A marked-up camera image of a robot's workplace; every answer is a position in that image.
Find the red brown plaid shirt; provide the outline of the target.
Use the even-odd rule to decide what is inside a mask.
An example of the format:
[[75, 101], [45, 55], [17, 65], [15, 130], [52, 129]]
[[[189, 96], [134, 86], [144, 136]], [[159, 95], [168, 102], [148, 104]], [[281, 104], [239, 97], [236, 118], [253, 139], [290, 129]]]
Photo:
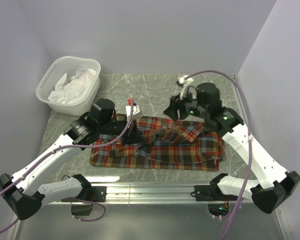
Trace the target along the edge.
[[144, 116], [136, 121], [144, 143], [93, 148], [95, 167], [217, 171], [226, 160], [224, 141], [200, 121]]

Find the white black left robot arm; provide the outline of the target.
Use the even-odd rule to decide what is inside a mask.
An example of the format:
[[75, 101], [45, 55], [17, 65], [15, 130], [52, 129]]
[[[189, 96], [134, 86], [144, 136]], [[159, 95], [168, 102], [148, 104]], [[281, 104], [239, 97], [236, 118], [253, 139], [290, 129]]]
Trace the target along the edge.
[[104, 148], [117, 141], [122, 145], [144, 142], [136, 124], [136, 119], [142, 117], [140, 106], [130, 98], [125, 109], [126, 117], [118, 120], [114, 102], [106, 98], [97, 100], [33, 162], [12, 175], [0, 176], [1, 195], [19, 220], [32, 217], [41, 207], [55, 201], [93, 199], [92, 185], [82, 174], [49, 184], [44, 181], [53, 170], [87, 148]]

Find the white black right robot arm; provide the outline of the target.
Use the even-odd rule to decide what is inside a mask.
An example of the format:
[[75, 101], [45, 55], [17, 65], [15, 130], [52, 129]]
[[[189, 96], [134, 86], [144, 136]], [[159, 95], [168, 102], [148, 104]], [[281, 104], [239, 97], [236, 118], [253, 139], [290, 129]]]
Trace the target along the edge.
[[300, 183], [296, 171], [288, 171], [280, 165], [248, 133], [248, 125], [233, 110], [222, 105], [220, 91], [213, 83], [201, 83], [192, 93], [190, 83], [180, 84], [182, 90], [170, 98], [164, 114], [172, 120], [184, 120], [194, 116], [204, 120], [205, 126], [230, 145], [247, 164], [255, 180], [219, 174], [210, 184], [210, 194], [216, 200], [226, 195], [253, 201], [258, 209], [271, 214], [292, 195]]

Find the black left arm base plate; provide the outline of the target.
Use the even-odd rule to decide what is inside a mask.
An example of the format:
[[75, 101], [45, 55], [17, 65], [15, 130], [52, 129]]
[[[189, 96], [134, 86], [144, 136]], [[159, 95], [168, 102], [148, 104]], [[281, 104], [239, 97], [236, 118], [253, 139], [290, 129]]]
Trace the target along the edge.
[[83, 188], [69, 188], [63, 193], [63, 197], [60, 199], [61, 202], [71, 202], [72, 199], [92, 201], [103, 203], [106, 200], [107, 187], [106, 186], [90, 186]]

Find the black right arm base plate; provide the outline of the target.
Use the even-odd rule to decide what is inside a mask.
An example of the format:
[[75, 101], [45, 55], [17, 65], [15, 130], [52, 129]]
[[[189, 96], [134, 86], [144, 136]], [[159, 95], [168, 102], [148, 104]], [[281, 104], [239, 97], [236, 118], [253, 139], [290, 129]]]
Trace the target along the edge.
[[197, 202], [220, 201], [223, 198], [222, 193], [212, 185], [195, 185], [190, 196]]

